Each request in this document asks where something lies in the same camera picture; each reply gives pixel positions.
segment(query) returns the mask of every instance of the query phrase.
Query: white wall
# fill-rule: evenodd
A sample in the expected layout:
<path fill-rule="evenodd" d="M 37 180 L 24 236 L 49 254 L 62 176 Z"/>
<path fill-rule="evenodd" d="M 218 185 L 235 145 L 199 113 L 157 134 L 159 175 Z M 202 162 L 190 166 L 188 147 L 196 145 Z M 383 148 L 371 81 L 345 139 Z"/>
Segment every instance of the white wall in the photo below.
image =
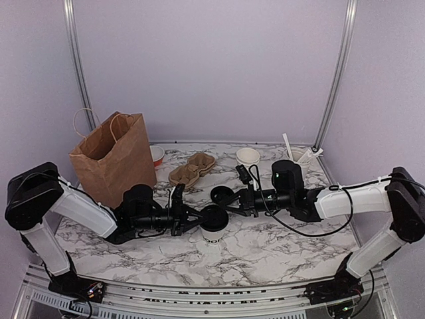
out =
<path fill-rule="evenodd" d="M 75 1 L 93 108 L 143 112 L 151 140 L 312 144 L 341 0 Z"/>
<path fill-rule="evenodd" d="M 425 2 L 360 1 L 347 70 L 324 149 L 341 183 L 404 166 L 425 183 Z M 389 218 L 357 217 L 367 240 Z M 401 318 L 425 313 L 425 240 L 386 264 Z"/>
<path fill-rule="evenodd" d="M 0 2 L 0 210 L 7 182 L 45 161 L 75 181 L 68 152 L 78 142 L 81 107 L 62 1 Z M 0 318 L 10 318 L 30 258 L 18 232 L 0 219 Z"/>

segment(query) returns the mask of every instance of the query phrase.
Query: paper bag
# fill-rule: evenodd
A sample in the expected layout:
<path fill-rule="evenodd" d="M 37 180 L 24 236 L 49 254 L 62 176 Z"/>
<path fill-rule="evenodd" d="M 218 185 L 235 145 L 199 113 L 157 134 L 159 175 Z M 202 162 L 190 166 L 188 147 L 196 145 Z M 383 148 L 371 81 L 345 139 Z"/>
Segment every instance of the paper bag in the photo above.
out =
<path fill-rule="evenodd" d="M 113 113 L 69 156 L 83 189 L 111 208 L 134 185 L 157 183 L 142 114 Z"/>

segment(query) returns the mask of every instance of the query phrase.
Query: marble tabletop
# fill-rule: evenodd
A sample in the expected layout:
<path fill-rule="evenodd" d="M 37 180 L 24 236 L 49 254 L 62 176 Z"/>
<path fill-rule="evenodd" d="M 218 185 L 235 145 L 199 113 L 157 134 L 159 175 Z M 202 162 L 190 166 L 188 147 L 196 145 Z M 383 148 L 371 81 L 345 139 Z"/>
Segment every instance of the marble tabletop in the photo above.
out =
<path fill-rule="evenodd" d="M 216 166 L 194 188 L 184 193 L 184 201 L 195 209 L 211 204 L 210 191 L 217 185 L 234 190 L 243 187 L 234 167 L 236 151 L 242 144 L 161 144 L 164 162 L 157 168 L 154 199 L 167 202 L 169 172 L 187 162 L 196 152 L 216 158 Z M 286 149 L 277 145 L 249 145 L 261 154 L 263 188 L 272 188 L 271 164 L 286 159 Z M 307 173 L 307 188 L 329 182 L 314 161 Z M 230 213 L 221 243 L 208 244 L 197 227 L 181 237 L 135 239 L 113 245 L 85 227 L 63 218 L 56 232 L 60 245 L 70 253 L 79 274 L 121 282 L 165 286 L 263 286 L 309 280 L 335 274 L 342 259 L 357 249 L 350 227 L 332 236 L 307 238 L 297 235 L 260 213 L 259 218 Z M 337 217 L 320 223 L 296 221 L 287 211 L 278 217 L 305 233 L 332 231 L 344 222 Z"/>

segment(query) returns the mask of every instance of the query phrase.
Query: paper bag handle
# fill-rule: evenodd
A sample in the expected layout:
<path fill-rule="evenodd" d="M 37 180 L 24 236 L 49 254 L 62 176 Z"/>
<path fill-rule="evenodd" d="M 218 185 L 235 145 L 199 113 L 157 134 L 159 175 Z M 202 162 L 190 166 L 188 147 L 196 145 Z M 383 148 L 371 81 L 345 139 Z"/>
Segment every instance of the paper bag handle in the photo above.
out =
<path fill-rule="evenodd" d="M 129 116 L 130 118 L 133 118 L 133 116 L 132 116 L 132 115 L 130 115 L 130 114 L 122 114 L 122 113 L 118 113 L 117 115 L 115 115 L 115 116 L 112 118 L 111 123 L 109 124 L 109 129 L 110 129 L 110 131 L 111 131 L 111 135 L 112 135 L 112 137 L 114 138 L 115 143 L 117 142 L 117 138 L 115 137 L 115 134 L 114 134 L 114 132 L 112 131 L 112 123 L 114 123 L 114 120 L 115 120 L 118 116 L 121 116 L 121 115 Z"/>
<path fill-rule="evenodd" d="M 95 111 L 93 111 L 91 108 L 81 108 L 81 109 L 79 109 L 77 112 L 75 112 L 75 114 L 74 114 L 74 119 L 72 120 L 72 125 L 74 126 L 74 131 L 79 135 L 79 136 L 81 136 L 82 138 L 84 138 L 84 139 L 86 139 L 87 138 L 87 136 L 85 136 L 85 135 L 82 135 L 78 130 L 77 130 L 77 127 L 75 126 L 75 119 L 76 119 L 76 117 L 77 117 L 77 114 L 78 113 L 80 113 L 81 111 L 83 111 L 83 110 L 85 110 L 85 111 L 91 111 L 91 113 L 93 113 L 94 115 L 95 115 L 95 117 L 96 117 L 96 119 L 97 119 L 97 121 L 99 122 L 99 124 L 101 123 L 101 121 L 99 120 L 99 116 L 95 113 Z"/>

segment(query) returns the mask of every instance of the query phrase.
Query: white container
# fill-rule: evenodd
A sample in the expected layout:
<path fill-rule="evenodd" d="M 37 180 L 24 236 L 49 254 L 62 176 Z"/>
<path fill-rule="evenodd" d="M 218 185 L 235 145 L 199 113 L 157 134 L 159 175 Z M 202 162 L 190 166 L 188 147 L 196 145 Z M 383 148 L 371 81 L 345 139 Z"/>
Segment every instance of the white container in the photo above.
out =
<path fill-rule="evenodd" d="M 209 205 L 201 211 L 201 214 L 207 218 L 204 223 L 200 224 L 204 240 L 208 244 L 218 244 L 228 225 L 227 211 L 218 205 Z"/>
<path fill-rule="evenodd" d="M 296 146 L 292 146 L 291 147 L 291 153 L 292 153 L 292 157 L 294 158 L 294 163 L 297 163 L 300 167 L 301 167 L 301 172 L 303 174 L 303 180 L 305 180 L 305 176 L 307 175 L 308 169 L 310 167 L 311 161 L 313 158 L 310 158 L 307 162 L 305 163 L 298 163 L 297 160 L 299 160 L 301 158 L 302 155 L 304 155 L 304 153 L 306 153 L 307 150 L 304 150 L 302 148 L 297 148 Z"/>
<path fill-rule="evenodd" d="M 260 163 L 260 153 L 253 148 L 241 148 L 236 152 L 236 161 L 239 165 L 245 166 L 246 170 L 250 171 L 251 165 Z M 254 182 L 254 190 L 258 189 L 258 185 Z"/>

